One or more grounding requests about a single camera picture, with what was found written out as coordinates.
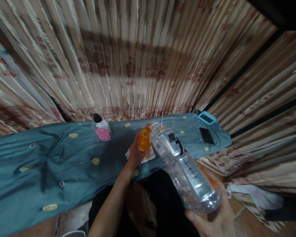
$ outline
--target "hand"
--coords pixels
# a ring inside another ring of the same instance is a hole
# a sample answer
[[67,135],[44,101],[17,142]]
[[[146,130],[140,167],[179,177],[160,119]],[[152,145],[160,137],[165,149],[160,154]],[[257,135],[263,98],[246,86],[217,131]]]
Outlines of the hand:
[[138,145],[138,136],[139,134],[136,135],[135,140],[133,144],[131,145],[131,152],[128,158],[128,162],[133,169],[135,169],[144,159],[144,157],[148,154],[149,149],[145,151],[141,151],[139,149]]
[[221,204],[217,216],[213,222],[209,222],[191,210],[186,210],[185,215],[196,227],[198,232],[206,237],[235,237],[234,212],[230,207],[225,186],[211,172],[206,172],[206,174],[211,180],[217,183],[217,186],[221,190]]

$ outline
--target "smartphone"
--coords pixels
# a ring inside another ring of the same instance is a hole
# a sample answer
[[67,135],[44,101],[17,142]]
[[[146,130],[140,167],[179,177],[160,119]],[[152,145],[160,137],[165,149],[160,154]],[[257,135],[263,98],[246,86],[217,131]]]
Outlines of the smartphone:
[[215,145],[213,138],[211,137],[210,131],[207,128],[200,128],[203,141],[209,145]]

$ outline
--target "black bottle cap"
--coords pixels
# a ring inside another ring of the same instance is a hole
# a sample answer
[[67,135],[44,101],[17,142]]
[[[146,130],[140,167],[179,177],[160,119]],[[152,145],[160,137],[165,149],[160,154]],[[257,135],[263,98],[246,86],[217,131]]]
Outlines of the black bottle cap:
[[98,114],[94,114],[94,115],[93,115],[93,120],[94,120],[94,122],[99,123],[99,122],[102,121],[102,118],[101,118],[100,115],[98,115]]

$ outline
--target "plastic water bottle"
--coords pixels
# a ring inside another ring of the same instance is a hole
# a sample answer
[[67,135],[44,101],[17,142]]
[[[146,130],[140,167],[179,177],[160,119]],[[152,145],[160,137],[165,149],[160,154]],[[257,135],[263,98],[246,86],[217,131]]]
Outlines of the plastic water bottle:
[[91,127],[102,142],[106,142],[112,139],[113,135],[110,124],[105,119],[102,119],[100,115],[93,115]]
[[172,128],[160,127],[154,121],[150,129],[150,142],[165,164],[184,207],[200,215],[217,209],[221,201],[219,187],[195,164]]

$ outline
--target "teal blanket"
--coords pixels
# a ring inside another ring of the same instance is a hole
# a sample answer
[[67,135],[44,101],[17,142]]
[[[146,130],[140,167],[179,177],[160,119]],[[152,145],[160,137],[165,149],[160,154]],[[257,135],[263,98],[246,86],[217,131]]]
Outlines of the teal blanket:
[[[99,141],[91,122],[55,123],[0,136],[0,236],[65,212],[112,185],[135,135],[153,120],[161,118],[110,122],[113,139],[108,142]],[[194,113],[165,116],[163,124],[173,128],[194,159],[231,144],[218,123],[207,125]],[[201,140],[199,127],[210,130],[215,146]],[[163,168],[156,153],[136,168],[133,181]]]

